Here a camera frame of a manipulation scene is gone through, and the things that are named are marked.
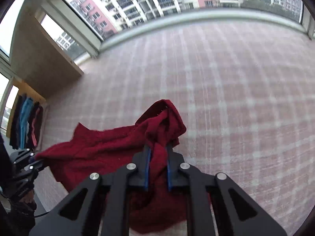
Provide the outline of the black folded garment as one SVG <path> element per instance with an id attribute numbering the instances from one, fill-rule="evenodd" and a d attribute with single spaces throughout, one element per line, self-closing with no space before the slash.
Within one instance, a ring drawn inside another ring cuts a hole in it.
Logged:
<path id="1" fill-rule="evenodd" d="M 16 108 L 13 114 L 11 131 L 10 131 L 10 146 L 12 147 L 13 150 L 18 149 L 18 144 L 17 144 L 17 139 L 18 139 L 17 134 L 18 134 L 18 129 L 19 129 L 18 121 L 19 121 L 19 116 L 21 113 L 21 108 L 25 99 L 26 99 L 26 94 L 18 95 Z"/>

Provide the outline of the wooden headboard panel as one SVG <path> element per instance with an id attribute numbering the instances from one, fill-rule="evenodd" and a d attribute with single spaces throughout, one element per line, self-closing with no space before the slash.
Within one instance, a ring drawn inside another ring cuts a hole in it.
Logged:
<path id="1" fill-rule="evenodd" d="M 14 27 L 10 66 L 23 82 L 45 99 L 83 75 L 37 19 L 26 11 L 19 13 Z"/>

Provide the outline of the dark red garment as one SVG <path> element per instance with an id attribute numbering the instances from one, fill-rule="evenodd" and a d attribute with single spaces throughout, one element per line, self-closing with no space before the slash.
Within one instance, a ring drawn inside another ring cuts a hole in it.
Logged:
<path id="1" fill-rule="evenodd" d="M 177 146 L 185 131 L 173 103 L 159 100 L 132 126 L 93 131 L 78 124 L 69 142 L 56 144 L 35 158 L 44 161 L 69 194 L 90 174 L 114 173 L 149 146 L 148 190 L 128 195 L 128 225 L 129 230 L 150 233 L 187 221 L 186 195 L 169 191 L 167 178 L 167 147 Z"/>

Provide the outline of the plaid bed sheet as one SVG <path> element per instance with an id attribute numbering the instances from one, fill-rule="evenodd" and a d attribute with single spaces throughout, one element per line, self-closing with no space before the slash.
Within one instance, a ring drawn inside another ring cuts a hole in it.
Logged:
<path id="1" fill-rule="evenodd" d="M 177 151 L 223 171 L 293 235 L 314 206 L 314 41 L 266 22 L 198 22 L 132 38 L 81 64 L 48 100 L 42 147 L 78 123 L 133 125 L 170 100 L 187 128 Z"/>

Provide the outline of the pink folded garment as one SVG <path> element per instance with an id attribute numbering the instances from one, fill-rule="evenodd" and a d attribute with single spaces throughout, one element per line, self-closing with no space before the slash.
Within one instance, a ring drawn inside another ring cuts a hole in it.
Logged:
<path id="1" fill-rule="evenodd" d="M 41 133 L 41 126 L 42 126 L 42 119 L 43 119 L 43 107 L 39 106 L 36 110 L 35 117 L 32 121 L 31 126 L 31 147 L 35 148 L 38 145 L 40 133 Z"/>

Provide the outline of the blue folded garment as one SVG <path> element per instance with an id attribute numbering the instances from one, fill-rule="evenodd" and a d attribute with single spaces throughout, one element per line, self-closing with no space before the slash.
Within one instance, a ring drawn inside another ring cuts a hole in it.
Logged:
<path id="1" fill-rule="evenodd" d="M 25 139 L 26 139 L 26 129 L 28 124 L 28 119 L 32 111 L 34 100 L 29 97 L 27 98 L 22 106 L 20 113 L 20 149 L 25 148 Z"/>

